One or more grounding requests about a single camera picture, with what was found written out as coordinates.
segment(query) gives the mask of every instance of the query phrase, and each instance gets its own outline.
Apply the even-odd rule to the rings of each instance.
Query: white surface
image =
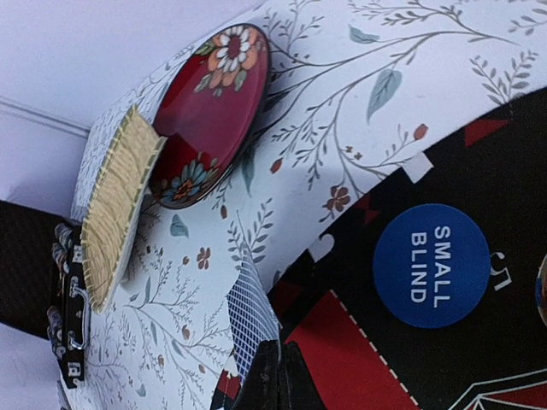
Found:
[[[85,139],[0,114],[0,199],[68,216]]]
[[[0,95],[90,125],[171,55],[255,3],[3,1]]]
[[[408,161],[404,162],[401,167],[413,184],[415,184],[433,169],[433,164],[429,161],[426,154],[420,152],[418,155],[413,156]]]
[[[50,344],[0,325],[0,410],[58,410]]]

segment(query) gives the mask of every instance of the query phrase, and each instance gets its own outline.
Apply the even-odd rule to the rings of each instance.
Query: white dashed line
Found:
[[[334,290],[331,289],[331,293],[332,293],[332,295],[333,295],[336,299],[338,299],[338,295],[334,292]],[[342,303],[342,301],[340,301],[340,300],[338,299],[338,303],[340,304],[340,306],[342,307],[342,309],[343,309],[345,312],[348,312],[348,308]],[[355,319],[351,314],[349,314],[349,316],[350,316],[351,322],[352,322],[355,326],[357,326],[357,329],[359,329],[359,332],[362,334],[362,336],[363,336],[365,339],[368,339],[367,333],[365,333],[365,331],[364,331],[361,327],[359,327],[359,325],[357,324],[356,319]],[[378,353],[378,350],[376,349],[376,346],[374,346],[374,343],[372,343],[372,342],[369,341],[368,344],[370,345],[371,349],[372,349],[375,353]],[[384,365],[387,366],[387,368],[389,369],[390,374],[393,376],[393,378],[395,378],[396,380],[398,380],[399,377],[397,376],[397,374],[395,373],[395,371],[393,371],[393,369],[391,369],[391,368],[389,367],[389,365],[387,364],[387,360],[384,359],[384,356],[382,356],[381,354],[378,354],[378,356],[379,356],[379,359],[382,361],[382,363],[384,363]],[[405,385],[404,385],[403,383],[401,383],[401,382],[399,382],[399,384],[401,385],[401,389],[403,389],[403,391],[404,391],[406,394],[408,394],[408,393],[409,393],[409,390],[407,389],[407,386],[405,386]],[[409,395],[409,397],[410,397],[410,400],[419,408],[419,406],[418,406],[418,401],[416,401],[416,399],[415,399],[413,396],[411,396],[411,395]]]

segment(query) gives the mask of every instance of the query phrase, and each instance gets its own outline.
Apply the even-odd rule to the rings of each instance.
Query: black fabric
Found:
[[[0,201],[0,322],[42,338],[59,222],[60,216]]]

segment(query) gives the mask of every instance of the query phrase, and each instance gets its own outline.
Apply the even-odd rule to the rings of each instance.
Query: white floral paper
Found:
[[[93,317],[86,386],[69,392],[74,408],[209,408],[233,347],[225,296],[242,243],[269,290],[406,160],[547,84],[546,0],[270,0],[232,23],[239,22],[256,24],[271,41],[260,143],[195,206],[144,205],[132,279],[108,314]],[[123,114],[136,103],[152,121],[198,45],[94,125],[73,217],[85,215]]]

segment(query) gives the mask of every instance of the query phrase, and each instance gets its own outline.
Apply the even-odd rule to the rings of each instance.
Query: red stripe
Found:
[[[331,293],[289,340],[298,343],[329,410],[417,408]]]

